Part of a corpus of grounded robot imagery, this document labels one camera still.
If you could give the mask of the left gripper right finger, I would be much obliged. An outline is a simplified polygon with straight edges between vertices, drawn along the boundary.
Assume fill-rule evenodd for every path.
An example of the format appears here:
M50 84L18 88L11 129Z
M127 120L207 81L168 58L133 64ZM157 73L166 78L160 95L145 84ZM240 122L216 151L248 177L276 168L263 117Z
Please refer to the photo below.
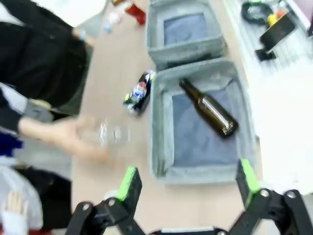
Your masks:
M245 210L234 222L230 235L251 235L261 220L271 220L282 235L311 235L313 224L300 192L279 194L260 186L249 160L239 159L236 182Z

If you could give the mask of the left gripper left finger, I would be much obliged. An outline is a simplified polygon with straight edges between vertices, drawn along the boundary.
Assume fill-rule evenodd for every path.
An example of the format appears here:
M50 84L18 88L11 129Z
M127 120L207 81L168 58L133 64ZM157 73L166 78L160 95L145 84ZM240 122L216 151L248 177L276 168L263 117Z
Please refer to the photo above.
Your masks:
M109 227L116 227L120 235L143 235L144 231L134 220L135 210L142 189L138 168L127 169L116 196L102 200L77 204L67 235L102 235Z

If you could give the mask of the person's right hand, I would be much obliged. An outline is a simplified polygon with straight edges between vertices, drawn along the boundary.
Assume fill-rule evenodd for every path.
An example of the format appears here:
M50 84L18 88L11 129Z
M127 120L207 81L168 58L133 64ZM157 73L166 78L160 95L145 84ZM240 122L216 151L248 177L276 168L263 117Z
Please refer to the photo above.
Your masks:
M61 119L46 125L46 141L80 160L110 164L108 150L86 136L93 133L96 126L97 121L92 117Z

